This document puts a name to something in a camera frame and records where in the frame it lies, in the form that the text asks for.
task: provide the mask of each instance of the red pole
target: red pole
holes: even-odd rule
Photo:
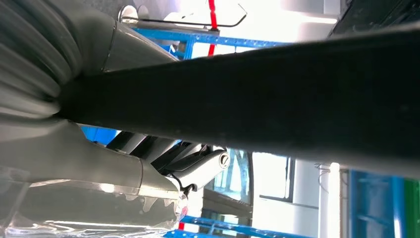
[[[216,6],[214,5],[214,0],[209,0],[210,8],[210,19],[211,19],[211,29],[217,30],[217,20],[216,20]],[[211,44],[209,48],[208,56],[214,55],[215,45]]]
[[[184,230],[185,229],[185,223],[180,222],[178,226],[178,230]]]

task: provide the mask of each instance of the plastic wrap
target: plastic wrap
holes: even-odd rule
[[[182,215],[179,199],[142,196],[138,188],[68,179],[27,183],[7,174],[0,176],[0,237],[158,236]]]

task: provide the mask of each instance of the blue shelf rack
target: blue shelf rack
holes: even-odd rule
[[[164,235],[166,238],[217,238],[218,236],[214,236],[214,230],[225,230],[225,231],[235,231],[238,233],[242,233],[245,235],[253,236],[253,237],[262,237],[262,238],[309,238],[300,235],[294,234],[287,234],[282,232],[273,232],[273,231],[266,231],[266,230],[258,230],[252,227],[244,226],[244,225],[237,225],[233,223],[215,221],[207,218],[197,218],[191,216],[185,216],[182,221],[183,223],[194,224],[200,227],[207,227],[209,228],[209,232],[207,234],[202,233],[192,233],[182,230],[175,230],[168,232]]]
[[[404,179],[350,171],[350,238],[406,238]]]
[[[183,33],[176,31],[165,31],[165,30],[156,30],[156,29],[142,29],[142,28],[133,28],[136,32],[142,34],[143,36],[149,39],[158,39],[158,40],[171,40],[171,41],[181,41],[186,43],[186,48],[184,52],[184,60],[191,59],[193,55],[193,46],[195,43],[208,43],[214,45],[226,45],[226,46],[235,46],[235,47],[248,47],[248,48],[268,48],[276,46],[285,46],[290,43],[284,42],[274,42],[274,41],[258,41],[258,40],[249,40],[241,38],[231,38],[231,37],[222,37],[215,36],[206,33]]]

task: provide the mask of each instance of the black metal beam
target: black metal beam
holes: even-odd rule
[[[130,154],[146,137],[146,135],[140,133],[122,131],[106,147]]]
[[[59,114],[420,178],[419,29],[79,78]]]

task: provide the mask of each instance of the window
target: window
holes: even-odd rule
[[[219,173],[205,188],[251,204],[248,153],[229,148],[227,153],[230,156],[229,167]]]
[[[293,202],[295,160],[269,153],[253,153],[255,187],[261,198]]]

